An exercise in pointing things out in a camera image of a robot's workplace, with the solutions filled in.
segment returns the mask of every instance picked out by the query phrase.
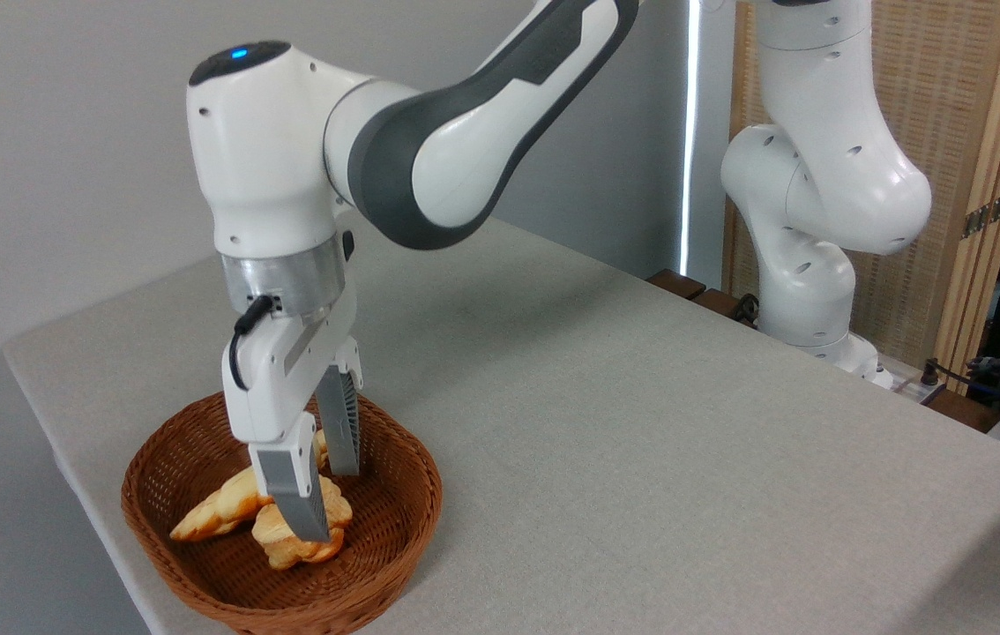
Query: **brown woven basket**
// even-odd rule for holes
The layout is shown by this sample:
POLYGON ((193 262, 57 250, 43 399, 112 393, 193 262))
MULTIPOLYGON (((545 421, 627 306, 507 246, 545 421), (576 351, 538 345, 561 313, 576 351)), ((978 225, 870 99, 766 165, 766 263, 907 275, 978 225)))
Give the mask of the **brown woven basket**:
MULTIPOLYGON (((315 413, 315 401, 308 405, 315 413)), ((332 475, 354 509, 343 550, 327 563, 269 568, 251 522, 204 542, 173 542, 191 507, 250 464, 229 431, 221 393, 164 423, 128 467, 128 526, 170 590, 202 615, 255 635, 351 632, 402 594, 441 510, 441 479, 426 447, 359 397, 362 474, 332 475)))

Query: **black cable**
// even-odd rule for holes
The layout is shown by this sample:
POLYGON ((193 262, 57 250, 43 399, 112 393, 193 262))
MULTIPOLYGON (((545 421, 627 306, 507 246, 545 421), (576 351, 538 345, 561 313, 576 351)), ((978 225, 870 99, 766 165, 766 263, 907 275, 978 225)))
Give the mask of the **black cable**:
POLYGON ((234 322, 234 338, 229 341, 229 374, 234 378, 234 385, 239 389, 247 391, 249 387, 243 382, 242 371, 237 366, 237 342, 244 334, 253 330, 261 318, 269 315, 270 310, 273 310, 273 298, 267 295, 258 295, 250 303, 250 307, 245 310, 245 314, 239 317, 237 322, 234 322))
POLYGON ((971 386, 971 387, 973 387, 973 389, 981 390, 982 392, 988 392, 988 393, 991 393, 991 394, 996 394, 997 397, 1000 397, 1000 390, 997 390, 995 387, 992 387, 992 386, 980 385, 980 383, 972 381, 972 379, 968 379, 966 377, 963 377, 963 375, 960 375, 959 373, 956 373, 956 371, 954 371, 954 370, 944 369, 943 366, 939 365, 939 361, 936 361, 935 358, 928 359, 927 360, 927 364, 928 364, 928 366, 934 367, 935 370, 939 370, 940 373, 943 373, 943 374, 947 375, 947 377, 955 379, 956 382, 963 383, 963 385, 971 386))

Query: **table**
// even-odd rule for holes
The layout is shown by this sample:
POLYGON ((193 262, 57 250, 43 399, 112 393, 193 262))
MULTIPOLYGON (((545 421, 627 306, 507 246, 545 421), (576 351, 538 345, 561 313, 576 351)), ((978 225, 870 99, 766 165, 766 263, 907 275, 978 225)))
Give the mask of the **table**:
MULTIPOLYGON (((1000 632, 1000 443, 503 222, 441 252, 354 225, 364 394, 443 516, 364 632, 1000 632)), ((124 524, 134 452, 220 390, 217 258, 4 353, 138 610, 227 632, 124 524)))

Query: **bread roll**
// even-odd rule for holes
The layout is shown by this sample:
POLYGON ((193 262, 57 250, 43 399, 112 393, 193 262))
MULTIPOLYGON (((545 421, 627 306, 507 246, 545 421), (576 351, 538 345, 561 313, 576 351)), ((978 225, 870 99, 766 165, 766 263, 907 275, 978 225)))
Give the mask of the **bread roll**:
POLYGON ((179 542, 198 542, 215 535, 229 534, 234 527, 253 518, 261 507, 271 502, 271 496, 258 493, 253 467, 246 467, 187 512, 175 529, 170 530, 170 538, 179 542))
POLYGON ((269 566, 274 570, 286 570, 300 562, 322 563, 334 558, 343 548, 343 529, 351 524, 351 504, 331 480, 319 477, 319 488, 324 494, 331 542, 304 542, 295 537, 277 505, 266 505, 258 512, 253 538, 265 549, 269 566))

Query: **gray wall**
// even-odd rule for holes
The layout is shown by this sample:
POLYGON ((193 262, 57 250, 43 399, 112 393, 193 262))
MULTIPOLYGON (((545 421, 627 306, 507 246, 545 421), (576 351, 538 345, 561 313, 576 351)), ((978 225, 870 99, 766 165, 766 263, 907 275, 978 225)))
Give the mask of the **gray wall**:
MULTIPOLYGON (((0 346, 211 252, 183 114, 195 61, 279 37, 432 88, 470 72, 531 4, 0 3, 0 346)), ((630 273, 674 265, 683 11, 678 0, 642 7, 497 216, 630 273)), ((0 632, 143 630, 0 358, 0 632)))

